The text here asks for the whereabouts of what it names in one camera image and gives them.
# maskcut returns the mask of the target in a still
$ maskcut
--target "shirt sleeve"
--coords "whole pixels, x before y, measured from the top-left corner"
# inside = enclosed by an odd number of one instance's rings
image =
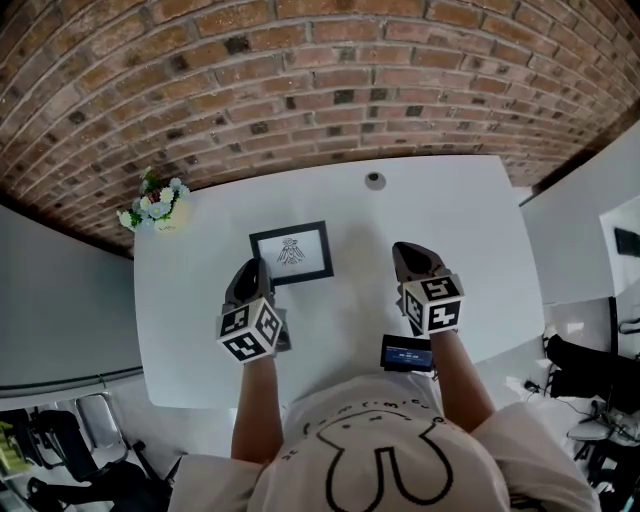
[[[261,466],[189,455],[182,458],[169,512],[239,512],[247,508]]]
[[[599,500],[569,455],[522,403],[495,413],[473,432],[502,471],[512,503],[549,512],[599,512]]]

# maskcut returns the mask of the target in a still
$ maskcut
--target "tabletop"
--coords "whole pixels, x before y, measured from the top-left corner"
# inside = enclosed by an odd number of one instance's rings
[[[382,190],[365,178],[384,176]],[[533,255],[498,157],[430,156],[336,164],[194,192],[191,219],[138,233],[135,296],[145,379],[156,405],[236,407],[242,366],[215,341],[227,286],[252,258],[249,235],[325,221],[334,276],[276,288],[293,349],[276,358],[281,403],[382,371],[384,334],[410,336],[391,248],[436,251],[460,276],[460,336],[479,362],[544,329]]]

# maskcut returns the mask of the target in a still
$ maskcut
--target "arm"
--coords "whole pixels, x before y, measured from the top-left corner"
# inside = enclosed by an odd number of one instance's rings
[[[244,366],[231,458],[271,462],[282,442],[276,365],[273,357],[263,357]]]
[[[454,331],[431,335],[444,414],[471,433],[496,411],[480,376]]]

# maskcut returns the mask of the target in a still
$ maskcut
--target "small screen device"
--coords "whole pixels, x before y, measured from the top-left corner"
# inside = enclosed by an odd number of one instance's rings
[[[433,370],[431,342],[385,334],[382,338],[380,366],[393,372],[430,372]]]

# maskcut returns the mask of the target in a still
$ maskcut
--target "picture frame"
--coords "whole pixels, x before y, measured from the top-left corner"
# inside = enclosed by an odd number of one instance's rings
[[[274,286],[333,276],[324,221],[299,224],[249,235],[254,258],[264,258]]]

